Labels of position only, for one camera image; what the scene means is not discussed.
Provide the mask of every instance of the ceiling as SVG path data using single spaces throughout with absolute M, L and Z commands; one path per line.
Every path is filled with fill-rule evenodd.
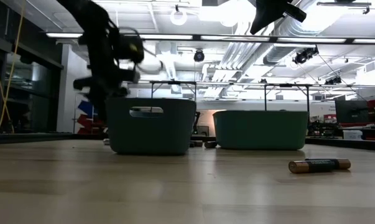
M 21 11 L 22 1 L 20 0 L 1 0 L 6 3 L 9 7 L 13 8 L 15 11 Z M 171 13 L 175 10 L 175 3 L 172 0 L 170 2 L 165 2 L 159 4 L 156 2 L 143 2 L 143 3 L 131 3 L 131 1 L 122 1 L 122 4 L 114 3 L 100 3 L 104 7 L 111 19 L 117 23 L 119 26 L 129 26 L 136 28 L 141 33 L 163 33 L 163 34 L 235 34 L 238 29 L 238 25 L 226 27 L 224 22 L 221 21 L 203 21 L 203 9 L 208 9 L 207 7 L 202 7 L 201 0 L 183 1 L 178 2 L 180 4 L 181 11 L 187 12 L 187 21 L 181 26 L 175 25 L 170 19 Z M 322 0 L 322 2 L 333 1 L 333 0 Z M 249 12 L 244 12 L 244 10 L 236 10 L 233 4 L 240 2 L 238 4 L 246 4 L 247 0 L 230 0 L 227 2 L 228 10 L 224 11 L 218 20 L 222 18 L 232 18 L 237 17 L 239 14 L 249 14 Z M 316 3 L 318 0 L 302 0 L 302 2 Z M 357 0 L 356 2 L 367 2 L 367 0 Z M 343 8 L 343 12 L 334 21 L 329 22 L 323 30 L 316 33 L 317 36 L 322 37 L 375 37 L 375 0 L 369 0 L 373 5 L 370 7 L 370 13 L 363 14 L 363 8 Z M 330 14 L 334 13 L 334 8 L 332 10 L 329 7 L 324 8 L 324 6 L 316 6 L 317 8 L 311 8 L 311 12 L 317 12 L 319 14 L 314 21 L 317 23 L 322 23 L 327 20 Z M 82 32 L 78 24 L 72 18 L 70 13 L 68 13 L 56 0 L 28 0 L 26 5 L 25 17 L 32 21 L 34 24 L 38 25 L 46 32 Z M 240 16 L 239 19 L 248 19 L 248 16 Z M 285 22 L 280 20 L 276 24 L 277 27 L 286 26 L 285 24 L 290 22 L 286 19 Z M 155 46 L 158 41 L 147 41 L 146 47 L 155 50 Z M 177 47 L 191 47 L 192 49 L 203 49 L 206 60 L 205 63 L 217 63 L 222 61 L 228 48 L 231 47 L 230 43 L 226 42 L 174 42 Z M 239 51 L 235 54 L 240 55 L 247 45 L 239 45 Z M 253 51 L 247 62 L 244 63 L 240 69 L 247 72 L 249 78 L 245 78 L 248 82 L 258 82 L 261 78 L 266 78 L 268 82 L 275 83 L 285 83 L 285 82 L 307 82 L 315 83 L 314 80 L 318 81 L 319 77 L 332 72 L 333 70 L 341 69 L 342 77 L 347 83 L 353 83 L 357 71 L 362 69 L 366 63 L 375 61 L 375 46 L 370 45 L 319 45 L 318 49 L 320 55 L 324 61 L 316 56 L 308 63 L 305 63 L 301 67 L 291 63 L 292 57 L 295 52 L 299 50 L 296 48 L 294 51 L 289 53 L 287 56 L 283 57 L 278 65 L 284 67 L 271 67 L 268 70 L 262 69 L 260 67 L 255 67 L 253 65 L 247 66 L 249 62 L 253 62 L 253 57 L 258 54 L 258 50 L 263 46 L 255 46 L 257 50 Z M 87 51 L 85 47 L 77 46 L 73 44 L 73 50 L 88 60 Z M 201 73 L 203 70 L 203 65 L 205 63 L 196 63 L 193 60 L 194 51 L 178 51 L 175 55 L 174 65 L 177 72 L 191 71 L 190 79 L 194 79 L 196 73 Z M 146 64 L 154 63 L 153 58 L 149 58 L 145 61 Z M 188 75 L 184 73 L 183 79 L 187 78 Z M 237 75 L 230 75 L 228 78 L 236 78 L 241 81 L 241 77 Z M 158 79 L 159 76 L 151 75 L 146 76 L 149 79 Z

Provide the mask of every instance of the aa battery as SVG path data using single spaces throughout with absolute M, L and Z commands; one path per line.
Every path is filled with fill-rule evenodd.
M 335 163 L 331 160 L 291 161 L 288 168 L 293 174 L 306 174 L 314 172 L 331 172 Z
M 305 161 L 329 160 L 334 163 L 334 169 L 346 170 L 351 167 L 349 159 L 305 159 Z

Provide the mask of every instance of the exposed pipe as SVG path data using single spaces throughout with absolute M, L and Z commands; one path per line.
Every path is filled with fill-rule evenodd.
M 155 31 L 160 32 L 159 29 L 158 29 L 157 20 L 155 19 L 155 16 L 154 16 L 154 11 L 152 9 L 152 3 L 148 2 L 147 7 L 149 8 L 149 12 L 150 12 L 150 15 L 151 15 L 152 23 L 154 24 Z
M 60 27 L 56 22 L 54 22 L 49 16 L 46 16 L 45 13 L 43 13 L 40 9 L 37 8 L 37 6 L 33 5 L 29 0 L 25 0 L 30 6 L 32 6 L 34 9 L 36 9 L 41 15 L 45 16 L 46 19 L 48 19 L 50 22 L 52 22 L 55 26 L 57 26 L 60 30 L 63 30 L 62 27 Z

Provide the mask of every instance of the wooden floor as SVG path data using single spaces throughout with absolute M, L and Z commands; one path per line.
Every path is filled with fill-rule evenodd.
M 306 157 L 350 172 L 291 174 Z M 375 223 L 375 151 L 191 149 L 117 156 L 100 141 L 0 145 L 0 224 Z

